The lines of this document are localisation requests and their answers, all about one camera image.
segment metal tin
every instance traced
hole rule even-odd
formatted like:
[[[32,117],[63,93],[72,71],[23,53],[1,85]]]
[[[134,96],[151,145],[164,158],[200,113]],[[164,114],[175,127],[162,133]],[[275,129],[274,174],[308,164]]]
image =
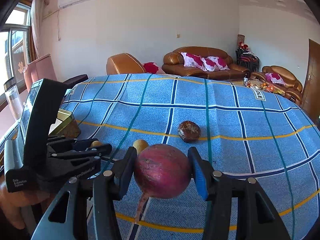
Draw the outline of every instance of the metal tin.
[[[77,138],[81,130],[70,111],[59,109],[57,119],[62,121],[49,135],[64,135],[69,138]]]

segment brown round object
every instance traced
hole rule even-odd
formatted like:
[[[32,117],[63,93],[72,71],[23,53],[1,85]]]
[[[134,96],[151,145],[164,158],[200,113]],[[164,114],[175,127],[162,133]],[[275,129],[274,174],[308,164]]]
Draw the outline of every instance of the brown round object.
[[[184,121],[178,126],[178,134],[186,143],[195,142],[201,135],[201,129],[194,122]]]
[[[94,141],[94,142],[92,142],[92,144],[90,145],[90,147],[97,147],[97,146],[101,146],[101,145],[103,145],[102,142],[100,142],[100,141]]]

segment wooden door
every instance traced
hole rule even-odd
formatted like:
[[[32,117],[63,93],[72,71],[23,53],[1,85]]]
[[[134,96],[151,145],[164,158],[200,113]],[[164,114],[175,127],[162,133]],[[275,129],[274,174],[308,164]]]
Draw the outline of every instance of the wooden door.
[[[317,124],[320,116],[320,44],[309,40],[309,62],[301,108]]]

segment glass jar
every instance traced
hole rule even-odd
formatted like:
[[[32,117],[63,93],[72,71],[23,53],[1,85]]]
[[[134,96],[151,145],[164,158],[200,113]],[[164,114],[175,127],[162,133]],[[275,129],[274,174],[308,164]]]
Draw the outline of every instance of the glass jar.
[[[13,77],[4,84],[4,91],[13,117],[15,120],[19,120],[22,116],[23,106]]]

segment beet root tail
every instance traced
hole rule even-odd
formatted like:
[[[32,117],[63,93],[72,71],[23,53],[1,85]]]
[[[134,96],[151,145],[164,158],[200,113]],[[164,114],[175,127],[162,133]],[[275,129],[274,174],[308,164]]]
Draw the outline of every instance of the beet root tail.
[[[134,223],[135,224],[138,224],[138,222],[140,220],[140,214],[142,212],[143,206],[144,206],[145,202],[148,200],[149,197],[150,197],[150,195],[148,193],[145,193],[145,192],[142,193],[141,198],[140,198],[139,203],[138,203],[136,216],[134,217]]]

